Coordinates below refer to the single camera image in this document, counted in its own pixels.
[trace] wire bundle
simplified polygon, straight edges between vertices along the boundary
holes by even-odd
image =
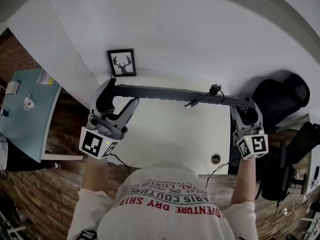
[[[229,161],[229,162],[227,162],[227,163],[225,163],[225,164],[219,165],[218,168],[215,169],[215,170],[210,174],[210,176],[208,177],[208,179],[206,180],[205,188],[208,187],[209,179],[211,178],[211,176],[212,176],[216,171],[219,171],[222,167],[227,166],[227,165],[231,164],[232,162],[237,161],[237,160],[240,160],[240,159],[241,159],[241,157],[238,157],[238,158],[233,159],[233,160],[231,160],[231,161]]]
[[[285,229],[285,228],[287,227],[287,225],[288,225],[288,223],[289,223],[292,215],[295,214],[295,216],[294,216],[293,222],[291,223],[291,226],[289,227],[289,229],[286,231],[286,233],[285,233],[284,235],[287,235],[287,234],[290,232],[291,228],[292,228],[293,225],[294,225],[294,222],[295,222],[296,219],[297,219],[298,212],[297,212],[295,209],[298,207],[298,205],[299,205],[299,202],[298,202],[297,200],[292,200],[291,203],[290,203],[290,205],[289,205],[288,214],[289,214],[289,213],[290,213],[290,214],[289,214],[289,215],[286,215],[286,216],[288,217],[288,219],[287,219],[287,221],[286,221],[283,229]],[[268,230],[269,230],[269,231],[272,230],[272,229],[275,227],[277,221],[278,221],[280,218],[282,218],[283,216],[285,216],[285,214],[284,214],[282,211],[281,211],[281,215],[280,215],[279,217],[276,216],[276,215],[277,215],[278,208],[279,208],[279,206],[277,206],[277,208],[276,208],[276,210],[275,210],[275,212],[274,212],[274,215],[273,215],[272,218],[270,219],[270,225],[269,225],[269,227],[268,227]],[[282,231],[280,230],[279,233],[278,233],[274,238],[276,239],[281,233],[282,233]]]
[[[111,153],[109,156],[113,156],[116,159],[118,159],[119,162],[122,163],[124,165],[124,167],[128,170],[129,175],[133,173],[132,169],[125,162],[123,162],[116,154]]]
[[[198,104],[198,101],[201,101],[205,96],[207,96],[207,95],[215,96],[215,95],[217,95],[218,92],[220,92],[223,96],[221,102],[224,102],[225,95],[221,90],[221,85],[213,84],[213,85],[211,85],[211,87],[207,93],[203,94],[202,96],[199,96],[196,99],[191,100],[187,105],[185,105],[185,108],[194,107],[195,105]]]

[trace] framed deer antler print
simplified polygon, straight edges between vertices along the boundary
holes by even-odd
[[[134,49],[108,50],[114,77],[136,76]]]

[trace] black office chair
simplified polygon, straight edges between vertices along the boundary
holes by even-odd
[[[301,194],[305,193],[307,176],[295,179],[294,164],[304,158],[312,149],[320,144],[320,126],[306,122],[296,136],[286,147],[280,142],[280,147],[269,146],[271,156],[267,169],[262,173],[262,179],[256,199],[260,193],[263,198],[271,201],[283,201],[288,195],[291,184],[301,185]]]
[[[300,76],[291,73],[283,83],[272,79],[262,81],[251,98],[263,115],[264,129],[269,132],[283,119],[308,104],[310,90]]]
[[[292,164],[286,165],[285,142],[282,141],[280,145],[282,146],[281,154],[271,154],[255,199],[258,199],[261,194],[264,199],[282,202],[289,194],[289,186],[293,184],[301,185],[301,194],[306,191],[307,176],[304,174],[303,179],[294,178],[296,170]]]

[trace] black and white marker cube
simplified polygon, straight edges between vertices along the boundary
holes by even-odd
[[[244,135],[237,143],[242,158],[257,159],[269,152],[268,135]]]
[[[79,150],[96,159],[102,159],[112,153],[119,141],[102,135],[97,130],[82,127]]]

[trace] brick wall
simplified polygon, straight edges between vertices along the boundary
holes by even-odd
[[[0,35],[0,85],[7,87],[15,71],[41,68],[7,28]]]

